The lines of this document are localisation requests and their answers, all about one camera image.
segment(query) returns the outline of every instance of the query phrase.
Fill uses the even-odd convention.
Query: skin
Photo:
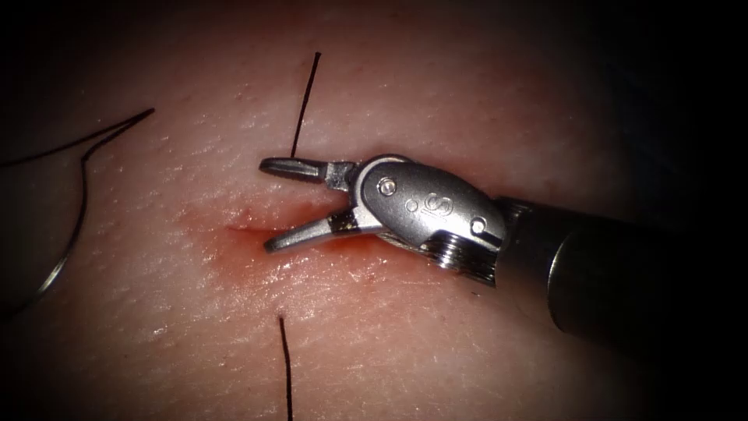
[[[156,113],[90,159],[86,222],[62,276],[2,327],[14,407],[285,419],[283,317],[298,419],[637,415],[642,369],[532,320],[500,289],[376,238],[263,252],[346,204],[257,170],[290,151],[315,51],[297,156],[404,154],[491,195],[632,217],[609,92],[573,13],[429,4],[120,10],[85,33],[107,28],[101,37],[48,56],[5,156]],[[0,173],[19,203],[5,218],[19,240],[4,304],[65,245],[84,150]]]

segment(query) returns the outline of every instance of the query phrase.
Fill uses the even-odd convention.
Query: engraved logo
[[[423,201],[425,209],[424,212],[428,212],[437,217],[446,217],[454,210],[454,205],[449,197],[439,197],[436,193],[430,193]]]

